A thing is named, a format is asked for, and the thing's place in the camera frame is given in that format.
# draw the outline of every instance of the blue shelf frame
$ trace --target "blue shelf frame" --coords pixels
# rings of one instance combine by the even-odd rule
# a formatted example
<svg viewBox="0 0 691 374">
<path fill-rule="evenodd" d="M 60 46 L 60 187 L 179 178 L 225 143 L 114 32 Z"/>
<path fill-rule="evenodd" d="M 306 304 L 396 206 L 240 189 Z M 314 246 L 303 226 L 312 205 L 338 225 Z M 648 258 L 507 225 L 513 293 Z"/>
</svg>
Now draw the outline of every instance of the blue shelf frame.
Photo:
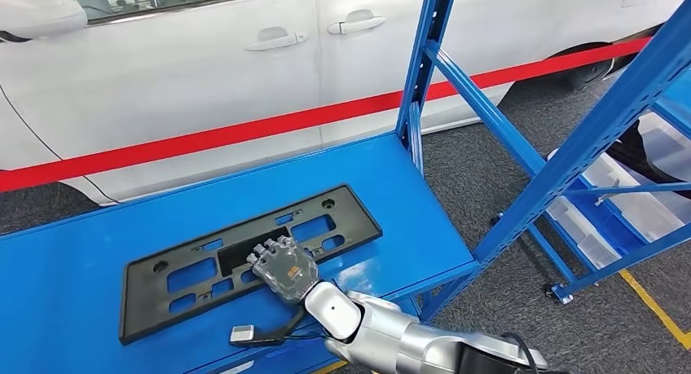
<svg viewBox="0 0 691 374">
<path fill-rule="evenodd" d="M 571 293 L 616 271 L 652 257 L 665 249 L 684 242 L 691 237 L 691 226 L 682 227 L 671 234 L 628 253 L 621 260 L 600 270 L 582 256 L 590 272 L 582 278 L 573 274 L 554 248 L 537 231 L 533 223 L 545 213 L 546 208 L 558 196 L 563 195 L 580 174 L 604 152 L 622 133 L 650 108 L 668 107 L 659 103 L 665 89 L 680 77 L 691 65 L 691 0 L 685 0 L 679 10 L 659 30 L 656 37 L 638 55 L 627 71 L 617 80 L 610 91 L 596 104 L 581 121 L 571 136 L 561 145 L 554 157 L 545 161 L 525 137 L 511 124 L 501 111 L 479 90 L 461 68 L 442 49 L 442 40 L 454 0 L 424 0 L 420 22 L 408 68 L 403 101 L 398 116 L 396 132 L 403 144 L 415 154 L 419 152 L 420 112 L 435 68 L 438 68 L 459 94 L 482 118 L 487 128 L 508 150 L 517 163 L 532 177 L 530 183 L 513 204 L 503 212 L 501 219 L 485 235 L 473 255 L 480 266 L 468 276 L 445 284 L 436 295 L 423 294 L 421 318 L 434 317 L 458 293 L 473 282 L 482 271 L 494 261 L 520 234 L 529 231 L 536 236 L 538 244 L 555 262 L 557 269 L 568 280 L 567 285 L 552 287 L 554 295 L 566 303 Z M 665 112 L 673 117 L 672 109 Z M 684 124 L 685 117 L 676 121 Z M 639 188 L 645 190 L 669 190 L 668 187 Z M 584 193 L 601 194 L 603 190 L 575 188 L 571 196 Z M 605 193 L 634 191 L 631 188 L 605 188 Z"/>
</svg>

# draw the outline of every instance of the gray carpet floor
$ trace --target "gray carpet floor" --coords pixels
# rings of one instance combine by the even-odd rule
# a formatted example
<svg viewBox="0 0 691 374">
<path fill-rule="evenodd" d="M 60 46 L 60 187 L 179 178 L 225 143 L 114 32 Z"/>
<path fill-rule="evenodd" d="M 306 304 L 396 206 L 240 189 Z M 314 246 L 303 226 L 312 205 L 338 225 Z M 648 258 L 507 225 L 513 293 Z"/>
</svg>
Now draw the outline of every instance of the gray carpet floor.
<svg viewBox="0 0 691 374">
<path fill-rule="evenodd" d="M 541 153 L 558 147 L 611 81 L 570 92 L 549 80 L 516 84 L 500 107 Z M 425 176 L 471 247 L 489 231 L 528 178 L 482 125 L 424 137 Z M 62 184 L 0 194 L 0 234 L 95 209 Z M 564 251 L 567 261 L 577 265 Z M 691 245 L 631 271 L 679 326 L 691 330 Z M 691 354 L 618 275 L 578 293 L 568 305 L 542 293 L 560 281 L 528 237 L 504 252 L 435 320 L 456 331 L 518 333 L 552 368 L 580 373 L 690 373 Z M 369 372 L 346 366 L 339 374 Z"/>
</svg>

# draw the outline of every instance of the white car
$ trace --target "white car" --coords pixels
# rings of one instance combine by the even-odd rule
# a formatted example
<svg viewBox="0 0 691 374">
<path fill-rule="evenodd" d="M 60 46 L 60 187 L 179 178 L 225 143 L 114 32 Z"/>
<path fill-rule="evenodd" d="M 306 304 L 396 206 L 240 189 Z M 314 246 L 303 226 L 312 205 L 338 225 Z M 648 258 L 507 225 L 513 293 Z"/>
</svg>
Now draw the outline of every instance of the white car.
<svg viewBox="0 0 691 374">
<path fill-rule="evenodd" d="M 0 169 L 401 90 L 422 3 L 77 1 L 68 22 L 42 18 L 50 0 L 15 1 L 14 17 L 12 0 L 0 0 Z M 481 73 L 650 30 L 682 1 L 456 0 L 444 48 Z M 26 41 L 33 32 L 43 38 Z M 485 92 L 498 103 L 510 86 Z M 394 109 L 65 182 L 107 205 L 380 133 L 395 118 Z M 476 120 L 452 96 L 427 103 L 422 124 Z"/>
</svg>

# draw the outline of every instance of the blue tabletop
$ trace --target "blue tabletop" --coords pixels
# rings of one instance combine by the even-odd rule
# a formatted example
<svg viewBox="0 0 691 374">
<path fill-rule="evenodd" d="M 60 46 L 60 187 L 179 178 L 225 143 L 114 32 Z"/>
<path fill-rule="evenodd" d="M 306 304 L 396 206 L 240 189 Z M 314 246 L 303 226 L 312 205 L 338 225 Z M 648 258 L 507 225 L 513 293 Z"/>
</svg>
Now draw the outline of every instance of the blue tabletop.
<svg viewBox="0 0 691 374">
<path fill-rule="evenodd" d="M 268 288 L 122 346 L 125 264 L 342 183 L 384 235 L 320 266 L 341 288 L 396 298 L 474 266 L 386 134 L 0 237 L 0 372 L 184 372 L 246 354 L 227 344 L 234 325 L 274 328 L 289 317 Z"/>
</svg>

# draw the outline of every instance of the robotic arm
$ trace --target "robotic arm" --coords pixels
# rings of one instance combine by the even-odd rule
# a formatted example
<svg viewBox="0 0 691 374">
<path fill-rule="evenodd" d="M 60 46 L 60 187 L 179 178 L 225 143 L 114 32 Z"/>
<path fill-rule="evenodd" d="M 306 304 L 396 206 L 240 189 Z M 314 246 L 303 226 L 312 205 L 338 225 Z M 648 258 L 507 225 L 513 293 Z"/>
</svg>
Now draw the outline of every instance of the robotic arm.
<svg viewBox="0 0 691 374">
<path fill-rule="evenodd" d="M 547 368 L 540 352 L 529 350 L 520 338 L 447 332 L 421 324 L 392 302 L 362 293 L 344 294 L 319 280 L 314 259 L 291 238 L 257 245 L 247 260 L 253 272 L 298 313 L 286 327 L 271 333 L 256 332 L 252 325 L 234 327 L 232 345 L 278 345 L 297 338 L 288 334 L 307 312 L 323 326 L 329 351 L 381 374 L 536 374 Z"/>
</svg>

